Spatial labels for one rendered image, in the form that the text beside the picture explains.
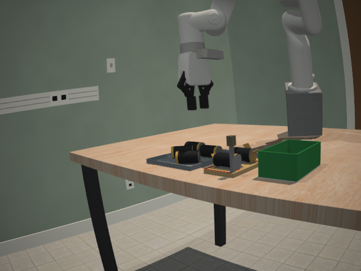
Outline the black battery with gold end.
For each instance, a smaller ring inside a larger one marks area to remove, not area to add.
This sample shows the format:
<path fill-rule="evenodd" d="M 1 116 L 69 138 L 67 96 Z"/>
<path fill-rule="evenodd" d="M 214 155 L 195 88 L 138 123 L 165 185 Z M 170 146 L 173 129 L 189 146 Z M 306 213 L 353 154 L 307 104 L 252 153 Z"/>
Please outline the black battery with gold end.
<path fill-rule="evenodd" d="M 250 155 L 253 151 L 255 151 L 254 148 L 243 148 L 243 147 L 234 147 L 235 148 L 235 154 L 240 154 L 242 161 L 250 162 Z"/>
<path fill-rule="evenodd" d="M 223 149 L 221 146 L 213 146 L 213 145 L 201 145 L 199 147 L 200 155 L 204 157 L 211 157 L 210 154 L 216 153 L 216 152 L 223 152 Z"/>
<path fill-rule="evenodd" d="M 193 145 L 193 150 L 199 150 L 199 147 L 201 145 L 205 145 L 204 142 L 191 142 L 191 141 L 187 141 L 185 144 L 185 146 L 189 146 L 189 145 Z"/>
<path fill-rule="evenodd" d="M 230 167 L 230 153 L 216 152 L 213 156 L 215 166 Z"/>
<path fill-rule="evenodd" d="M 189 146 L 172 146 L 171 147 L 171 157 L 175 158 L 176 151 L 193 151 L 193 145 Z"/>
<path fill-rule="evenodd" d="M 175 162 L 177 164 L 200 163 L 200 159 L 200 150 L 175 152 Z"/>

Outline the green open-top box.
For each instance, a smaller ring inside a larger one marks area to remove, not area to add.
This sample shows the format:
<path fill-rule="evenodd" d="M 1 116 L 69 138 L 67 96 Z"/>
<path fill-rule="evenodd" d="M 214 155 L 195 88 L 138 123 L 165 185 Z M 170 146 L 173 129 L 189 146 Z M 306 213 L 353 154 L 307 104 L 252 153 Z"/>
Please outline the green open-top box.
<path fill-rule="evenodd" d="M 320 166 L 320 154 L 320 141 L 282 141 L 258 151 L 258 178 L 297 183 Z"/>

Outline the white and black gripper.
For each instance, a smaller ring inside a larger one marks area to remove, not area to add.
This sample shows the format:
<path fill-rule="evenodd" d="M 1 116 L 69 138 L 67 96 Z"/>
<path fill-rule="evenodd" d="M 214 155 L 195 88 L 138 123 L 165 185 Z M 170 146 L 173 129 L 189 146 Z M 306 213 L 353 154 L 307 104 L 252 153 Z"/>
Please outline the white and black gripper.
<path fill-rule="evenodd" d="M 194 96 L 195 86 L 198 86 L 200 91 L 200 108 L 209 108 L 208 95 L 213 82 L 211 80 L 208 59 L 197 59 L 196 52 L 188 51 L 181 53 L 178 57 L 177 87 L 187 97 L 188 110 L 197 109 L 196 96 Z"/>

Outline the tan battery holder board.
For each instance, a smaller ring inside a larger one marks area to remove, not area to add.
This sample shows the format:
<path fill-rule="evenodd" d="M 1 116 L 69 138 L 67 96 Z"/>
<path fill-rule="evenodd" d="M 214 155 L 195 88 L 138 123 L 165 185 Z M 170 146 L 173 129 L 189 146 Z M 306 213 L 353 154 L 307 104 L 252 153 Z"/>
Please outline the tan battery holder board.
<path fill-rule="evenodd" d="M 230 153 L 230 167 L 212 166 L 204 169 L 204 173 L 216 176 L 235 178 L 241 174 L 251 171 L 258 167 L 258 149 L 250 155 L 250 162 L 241 161 L 241 155 L 235 156 L 234 146 L 236 146 L 236 136 L 226 136 L 227 146 Z M 257 156 L 256 156 L 257 154 Z"/>

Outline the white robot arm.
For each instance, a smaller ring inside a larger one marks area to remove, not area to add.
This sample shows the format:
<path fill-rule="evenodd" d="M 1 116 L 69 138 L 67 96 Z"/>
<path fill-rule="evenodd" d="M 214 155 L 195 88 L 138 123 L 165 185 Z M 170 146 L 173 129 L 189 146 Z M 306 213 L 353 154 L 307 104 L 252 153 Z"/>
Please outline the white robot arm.
<path fill-rule="evenodd" d="M 223 51 L 204 49 L 204 34 L 220 36 L 227 27 L 237 0 L 213 0 L 211 8 L 201 12 L 187 12 L 178 16 L 180 53 L 196 52 L 197 59 L 224 59 Z M 306 35 L 321 32 L 322 20 L 317 0 L 279 0 L 284 7 L 299 7 L 283 14 L 281 22 L 287 38 L 290 74 L 288 84 L 293 91 L 313 91 L 311 49 Z M 305 34 L 305 35 L 304 35 Z"/>

